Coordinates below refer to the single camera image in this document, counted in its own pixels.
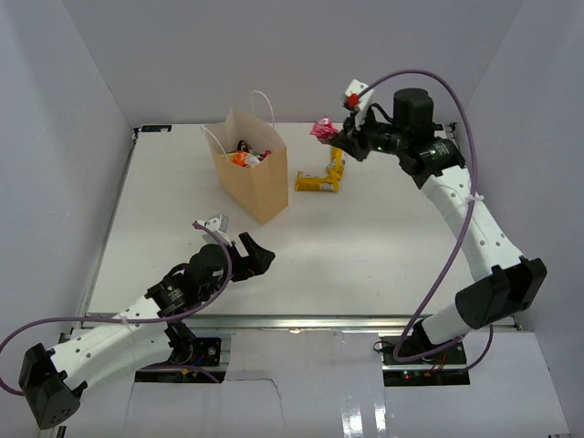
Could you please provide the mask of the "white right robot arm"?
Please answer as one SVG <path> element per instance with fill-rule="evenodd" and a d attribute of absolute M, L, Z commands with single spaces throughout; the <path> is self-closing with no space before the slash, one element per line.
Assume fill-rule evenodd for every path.
<path fill-rule="evenodd" d="M 539 258 L 527 258 L 507 237 L 474 191 L 464 156 L 433 120 L 433 99 L 424 89 L 400 89 L 393 113 L 382 111 L 374 91 L 352 80 L 345 91 L 349 116 L 329 144 L 357 161 L 372 152 L 397 157 L 401 169 L 433 203 L 456 237 L 473 284 L 460 290 L 451 304 L 409 324 L 394 347 L 399 362 L 431 364 L 472 330 L 512 317 L 531 307 L 547 276 Z"/>

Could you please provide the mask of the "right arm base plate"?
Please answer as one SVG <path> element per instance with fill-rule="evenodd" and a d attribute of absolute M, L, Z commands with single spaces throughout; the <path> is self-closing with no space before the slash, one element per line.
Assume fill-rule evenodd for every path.
<path fill-rule="evenodd" d="M 469 372 L 462 342 L 430 358 L 398 362 L 392 355 L 397 337 L 381 337 L 373 350 L 380 354 L 386 388 L 467 386 Z"/>

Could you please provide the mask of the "orange snack packet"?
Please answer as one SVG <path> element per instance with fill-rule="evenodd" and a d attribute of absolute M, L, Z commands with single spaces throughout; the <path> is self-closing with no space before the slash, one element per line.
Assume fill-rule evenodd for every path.
<path fill-rule="evenodd" d="M 244 168 L 254 168 L 260 163 L 254 154 L 246 151 L 232 152 L 228 155 L 228 159 L 231 163 Z"/>

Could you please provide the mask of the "small red triangular snack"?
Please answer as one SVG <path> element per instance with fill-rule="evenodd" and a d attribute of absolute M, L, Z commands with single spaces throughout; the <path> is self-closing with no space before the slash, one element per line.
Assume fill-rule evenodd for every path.
<path fill-rule="evenodd" d="M 322 117 L 314 123 L 310 134 L 320 143 L 328 144 L 331 139 L 339 134 L 339 130 L 329 117 Z"/>

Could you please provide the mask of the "dark purple candy packet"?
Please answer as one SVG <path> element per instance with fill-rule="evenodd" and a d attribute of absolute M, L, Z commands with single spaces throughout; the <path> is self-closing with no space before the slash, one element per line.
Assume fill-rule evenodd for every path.
<path fill-rule="evenodd" d="M 244 140 L 241 140 L 237 143 L 237 147 L 236 149 L 238 151 L 245 151 L 247 153 L 252 153 L 253 152 L 253 148 Z"/>

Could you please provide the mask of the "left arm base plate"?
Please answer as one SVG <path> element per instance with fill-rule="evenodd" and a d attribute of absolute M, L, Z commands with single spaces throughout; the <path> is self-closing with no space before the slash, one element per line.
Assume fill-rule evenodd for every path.
<path fill-rule="evenodd" d="M 219 370 L 222 340 L 197 338 L 194 345 L 173 349 L 170 357 L 135 372 L 141 383 L 219 384 L 224 371 Z"/>

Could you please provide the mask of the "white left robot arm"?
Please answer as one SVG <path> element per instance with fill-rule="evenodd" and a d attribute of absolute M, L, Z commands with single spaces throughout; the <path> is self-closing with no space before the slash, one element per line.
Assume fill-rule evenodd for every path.
<path fill-rule="evenodd" d="M 191 365 L 204 347 L 183 319 L 208 306 L 229 282 L 263 275 L 276 255 L 247 233 L 245 248 L 210 232 L 209 243 L 174 266 L 144 296 L 108 322 L 47 348 L 37 343 L 23 358 L 18 385 L 41 430 L 70 418 L 97 388 L 165 361 Z"/>

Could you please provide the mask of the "pink square snack packet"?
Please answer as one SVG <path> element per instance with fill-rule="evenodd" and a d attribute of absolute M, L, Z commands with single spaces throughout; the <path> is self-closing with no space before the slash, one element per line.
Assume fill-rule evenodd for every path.
<path fill-rule="evenodd" d="M 271 153 L 272 153 L 272 152 L 271 152 L 270 150 L 266 150 L 266 151 L 264 151 L 264 152 L 262 152 L 262 153 L 258 153 L 258 154 L 256 154 L 255 156 L 256 156 L 256 158 L 257 158 L 259 161 L 263 161 L 263 160 L 264 160 L 264 159 L 265 159 L 267 156 L 269 156 Z"/>

